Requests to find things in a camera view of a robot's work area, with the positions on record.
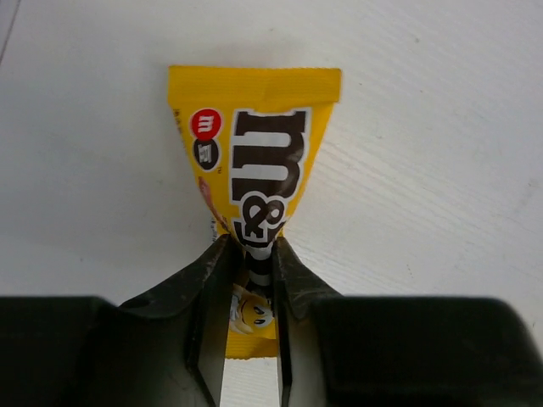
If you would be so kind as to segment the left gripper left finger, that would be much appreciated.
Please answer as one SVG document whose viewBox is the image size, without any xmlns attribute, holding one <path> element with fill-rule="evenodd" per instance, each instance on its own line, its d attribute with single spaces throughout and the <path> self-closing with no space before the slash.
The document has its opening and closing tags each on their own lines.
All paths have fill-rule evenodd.
<svg viewBox="0 0 543 407">
<path fill-rule="evenodd" d="M 95 296 L 2 298 L 2 405 L 217 406 L 242 260 L 222 236 L 118 306 Z"/>
</svg>

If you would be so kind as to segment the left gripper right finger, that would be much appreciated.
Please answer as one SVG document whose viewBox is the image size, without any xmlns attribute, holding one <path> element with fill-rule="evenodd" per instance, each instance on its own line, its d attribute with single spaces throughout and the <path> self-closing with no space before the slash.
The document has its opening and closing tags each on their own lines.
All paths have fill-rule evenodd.
<svg viewBox="0 0 543 407">
<path fill-rule="evenodd" d="M 495 298 L 344 296 L 272 250 L 283 406 L 539 406 L 542 358 Z"/>
</svg>

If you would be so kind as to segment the yellow M&M's packet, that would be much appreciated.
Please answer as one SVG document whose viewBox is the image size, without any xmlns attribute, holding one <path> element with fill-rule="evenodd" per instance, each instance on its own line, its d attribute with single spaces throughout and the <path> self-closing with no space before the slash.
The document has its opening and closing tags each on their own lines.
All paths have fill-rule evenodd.
<svg viewBox="0 0 543 407">
<path fill-rule="evenodd" d="M 232 289 L 226 356 L 277 354 L 272 247 L 305 191 L 334 105 L 338 68 L 172 65 L 168 104 L 219 235 L 244 262 Z"/>
</svg>

